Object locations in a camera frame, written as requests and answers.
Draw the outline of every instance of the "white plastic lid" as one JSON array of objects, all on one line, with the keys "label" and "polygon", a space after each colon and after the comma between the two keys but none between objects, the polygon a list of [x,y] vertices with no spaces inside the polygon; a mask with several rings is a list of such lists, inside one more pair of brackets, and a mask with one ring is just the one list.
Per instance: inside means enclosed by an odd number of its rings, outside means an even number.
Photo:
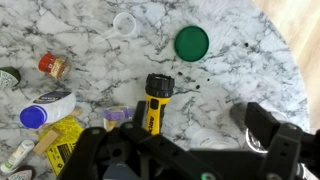
[{"label": "white plastic lid", "polygon": [[23,148],[27,149],[27,151],[29,151],[29,150],[31,150],[32,148],[34,148],[35,144],[34,144],[33,141],[27,139],[27,140],[23,140],[23,141],[21,142],[21,146],[22,146]]}]

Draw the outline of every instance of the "blue cap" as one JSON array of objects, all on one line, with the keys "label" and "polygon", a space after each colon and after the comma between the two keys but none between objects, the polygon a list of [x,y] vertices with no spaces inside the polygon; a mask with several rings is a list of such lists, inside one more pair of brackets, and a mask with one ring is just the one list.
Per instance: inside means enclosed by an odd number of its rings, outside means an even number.
[{"label": "blue cap", "polygon": [[38,129],[47,121],[47,113],[40,106],[30,106],[20,113],[20,121],[27,128]]}]

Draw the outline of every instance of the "marble countertop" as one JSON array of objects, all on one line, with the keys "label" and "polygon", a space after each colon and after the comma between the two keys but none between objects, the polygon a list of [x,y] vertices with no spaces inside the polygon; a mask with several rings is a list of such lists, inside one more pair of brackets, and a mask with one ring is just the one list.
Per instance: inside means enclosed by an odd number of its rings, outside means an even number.
[{"label": "marble countertop", "polygon": [[[120,12],[136,18],[134,35],[90,43],[112,28]],[[202,128],[227,148],[242,147],[244,134],[229,116],[239,102],[256,101],[309,130],[299,69],[275,27],[249,0],[6,0],[0,17],[0,66],[22,75],[17,87],[0,92],[0,162],[22,140],[37,141],[19,121],[30,99],[71,89],[84,110],[79,123],[102,126],[103,108],[135,107],[145,99],[149,73],[175,78],[162,133],[185,149]],[[210,39],[208,53],[195,63],[180,60],[173,49],[176,33],[188,25],[200,26]],[[66,81],[38,70],[47,52],[72,64]],[[36,179],[55,178],[44,156],[30,155],[25,163],[36,168]]]}]

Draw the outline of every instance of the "wooden floor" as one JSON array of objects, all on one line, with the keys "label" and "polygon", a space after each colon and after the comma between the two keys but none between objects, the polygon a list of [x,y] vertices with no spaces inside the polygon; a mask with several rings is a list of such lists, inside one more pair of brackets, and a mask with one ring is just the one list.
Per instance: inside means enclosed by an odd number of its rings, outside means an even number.
[{"label": "wooden floor", "polygon": [[320,0],[253,0],[278,28],[301,71],[310,129],[320,129]]}]

